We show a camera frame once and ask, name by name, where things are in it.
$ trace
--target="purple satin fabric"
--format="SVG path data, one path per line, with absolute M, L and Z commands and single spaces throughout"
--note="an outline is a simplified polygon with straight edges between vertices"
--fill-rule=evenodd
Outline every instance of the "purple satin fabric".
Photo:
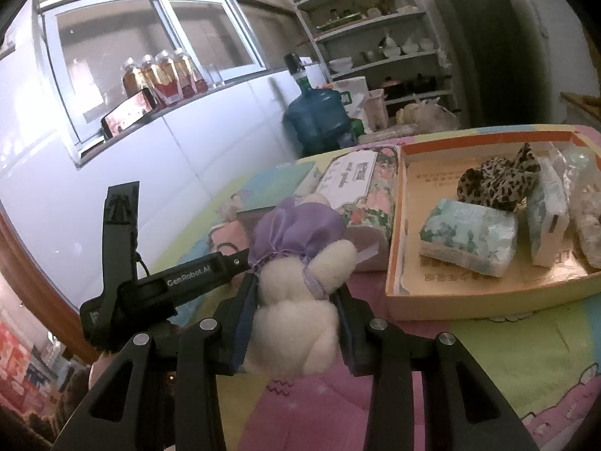
M 257 273 L 266 262 L 300 256 L 306 265 L 327 245 L 344 237 L 346 223 L 335 210 L 321 203 L 295 206 L 292 197 L 282 200 L 255 227 L 248 263 Z

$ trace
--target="window sill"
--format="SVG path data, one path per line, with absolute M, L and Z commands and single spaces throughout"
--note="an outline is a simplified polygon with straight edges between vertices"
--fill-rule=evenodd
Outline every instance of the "window sill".
M 169 114 L 170 112 L 172 112 L 174 110 L 177 110 L 178 108 L 185 107 L 186 105 L 188 105 L 191 102 L 194 102 L 196 100 L 201 100 L 204 97 L 212 95 L 213 93 L 218 93 L 222 90 L 232 88 L 233 86 L 239 85 L 241 83 L 245 83 L 247 81 L 250 81 L 250 80 L 253 80 L 256 78 L 261 78 L 263 76 L 269 76 L 270 74 L 281 73 L 282 71 L 285 71 L 285 70 L 286 70 L 286 68 L 275 68 L 272 70 L 265 70 L 265 71 L 261 71 L 259 73 L 248 74 L 248 75 L 242 76 L 240 78 L 232 79 L 232 80 L 227 81 L 227 83 L 224 84 L 223 86 L 221 86 L 220 88 L 211 89 L 203 95 L 198 95 L 198 96 L 195 96 L 192 98 L 188 98 L 187 100 L 182 100 L 169 108 L 165 108 L 154 114 L 145 115 L 138 122 L 136 122 L 133 126 L 130 126 L 127 129 L 125 129 L 123 132 L 121 132 L 118 136 L 110 138 L 108 141 L 104 141 L 104 142 L 97 143 L 96 145 L 92 145 L 88 149 L 81 150 L 79 152 L 80 159 L 76 160 L 75 165 L 76 165 L 77 169 L 82 168 L 84 165 L 86 165 L 87 163 L 92 161 L 95 157 L 97 157 L 100 153 L 102 153 L 103 151 L 106 151 L 110 146 L 123 140 L 128 135 L 133 134 L 135 131 L 137 131 L 141 127 L 153 122 L 154 120 L 156 120 L 160 117 L 163 117 L 164 115 Z

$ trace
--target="refrigerator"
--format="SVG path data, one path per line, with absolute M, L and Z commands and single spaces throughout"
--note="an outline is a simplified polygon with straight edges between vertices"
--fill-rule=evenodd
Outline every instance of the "refrigerator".
M 435 0 L 472 127 L 537 122 L 537 77 L 511 0 Z

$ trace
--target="phone screen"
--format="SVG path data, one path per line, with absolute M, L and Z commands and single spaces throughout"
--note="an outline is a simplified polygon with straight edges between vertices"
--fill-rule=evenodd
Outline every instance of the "phone screen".
M 104 134 L 108 139 L 120 134 L 155 108 L 156 102 L 153 96 L 148 89 L 144 88 L 102 119 Z

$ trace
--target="metal bolt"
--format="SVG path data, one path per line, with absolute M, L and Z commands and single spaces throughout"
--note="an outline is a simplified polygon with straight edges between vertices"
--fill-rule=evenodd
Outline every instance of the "metal bolt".
M 372 319 L 370 322 L 370 327 L 377 331 L 383 331 L 386 329 L 386 327 L 388 327 L 388 322 L 386 322 L 384 319 Z
M 215 319 L 202 319 L 202 321 L 200 321 L 200 328 L 203 331 L 212 331 L 214 328 L 217 327 L 217 321 Z
M 446 346 L 452 346 L 457 342 L 457 338 L 451 333 L 442 333 L 438 336 L 438 340 Z
M 150 341 L 150 336 L 146 333 L 139 333 L 133 336 L 133 343 L 136 346 L 143 346 Z

